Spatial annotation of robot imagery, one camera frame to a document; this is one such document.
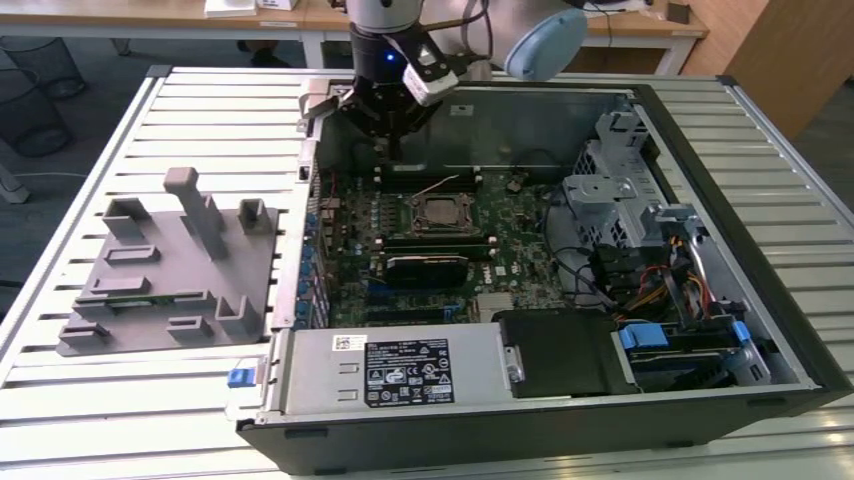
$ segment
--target wooden table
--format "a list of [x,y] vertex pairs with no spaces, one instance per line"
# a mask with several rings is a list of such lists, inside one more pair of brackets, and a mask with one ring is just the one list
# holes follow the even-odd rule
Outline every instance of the wooden table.
[[[678,74],[708,29],[638,13],[590,20],[588,47],[666,50],[658,74]],[[299,40],[309,68],[323,68],[325,41],[350,39],[348,17],[327,0],[302,0],[293,11],[259,10],[254,17],[205,18],[205,0],[0,0],[0,35],[103,38]]]
[[[303,0],[303,44],[310,68],[323,61],[321,44],[329,40],[348,41],[349,22],[333,10],[327,0]],[[693,17],[689,25],[657,20],[641,13],[612,15],[612,34],[605,16],[590,19],[586,47],[661,49],[666,53],[658,64],[658,75],[678,75],[692,53],[694,43],[709,33],[706,26]]]

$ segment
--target blue tab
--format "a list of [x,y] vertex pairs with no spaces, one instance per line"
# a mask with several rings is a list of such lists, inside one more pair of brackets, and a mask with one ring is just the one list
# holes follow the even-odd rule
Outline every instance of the blue tab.
[[632,332],[625,328],[620,331],[620,341],[624,344],[624,348],[626,350],[630,350],[638,346],[636,337],[632,336]]
[[738,337],[740,342],[746,342],[750,340],[750,330],[748,330],[748,325],[741,320],[733,322],[733,330],[736,330],[736,336]]
[[235,368],[229,372],[229,388],[246,388],[255,386],[255,369]]
[[645,347],[666,347],[668,335],[658,323],[633,323],[620,331],[620,340],[626,350]]

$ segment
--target warning label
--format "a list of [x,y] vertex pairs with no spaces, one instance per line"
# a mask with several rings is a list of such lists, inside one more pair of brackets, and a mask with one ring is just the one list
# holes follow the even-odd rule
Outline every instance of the warning label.
[[369,407],[454,403],[448,339],[366,343],[365,365]]

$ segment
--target black wire basket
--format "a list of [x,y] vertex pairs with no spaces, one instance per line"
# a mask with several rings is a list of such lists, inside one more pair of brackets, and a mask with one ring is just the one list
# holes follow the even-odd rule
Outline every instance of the black wire basket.
[[57,107],[30,70],[0,69],[0,139],[25,157],[42,157],[71,142]]
[[0,37],[0,50],[18,68],[39,74],[39,87],[55,100],[86,90],[86,81],[62,38]]

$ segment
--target metal table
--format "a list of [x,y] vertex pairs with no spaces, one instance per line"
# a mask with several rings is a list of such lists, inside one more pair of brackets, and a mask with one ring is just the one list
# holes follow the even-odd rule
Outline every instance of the metal table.
[[[77,358],[54,347],[107,233],[98,215],[110,198],[139,196],[150,210],[177,209],[175,199],[154,192],[170,166],[194,166],[199,188],[222,208],[251,196],[287,212],[302,148],[298,95],[311,76],[348,72],[175,68],[143,82],[0,327],[0,478],[289,478],[223,413],[226,373],[263,356],[267,344]],[[741,89],[714,78],[566,78],[653,85],[854,375],[854,217]],[[290,240],[282,233],[279,252]],[[271,282],[271,302],[275,291]],[[853,445],[854,396],[701,447],[345,478],[853,478]]]

